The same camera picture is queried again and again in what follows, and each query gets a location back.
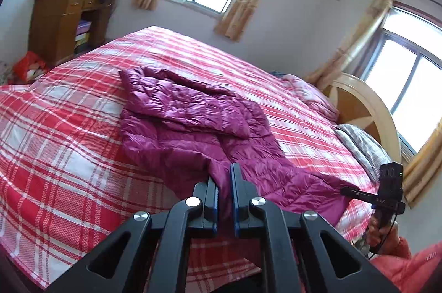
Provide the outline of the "red right sleeve forearm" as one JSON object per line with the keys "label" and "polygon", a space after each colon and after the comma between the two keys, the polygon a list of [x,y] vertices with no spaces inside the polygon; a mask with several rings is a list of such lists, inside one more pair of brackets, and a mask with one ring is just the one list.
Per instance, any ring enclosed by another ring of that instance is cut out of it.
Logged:
{"label": "red right sleeve forearm", "polygon": [[412,255],[400,237],[389,255],[377,256],[372,264],[400,292],[441,292],[441,242]]}

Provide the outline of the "right hand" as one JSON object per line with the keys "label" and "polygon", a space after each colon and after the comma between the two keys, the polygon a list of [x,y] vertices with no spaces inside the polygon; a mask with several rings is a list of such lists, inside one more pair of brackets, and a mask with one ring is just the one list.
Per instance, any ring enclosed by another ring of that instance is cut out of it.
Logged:
{"label": "right hand", "polygon": [[381,255],[392,255],[400,242],[399,225],[397,222],[391,223],[383,228],[379,227],[379,222],[372,215],[369,219],[366,242],[370,247],[381,245],[378,253]]}

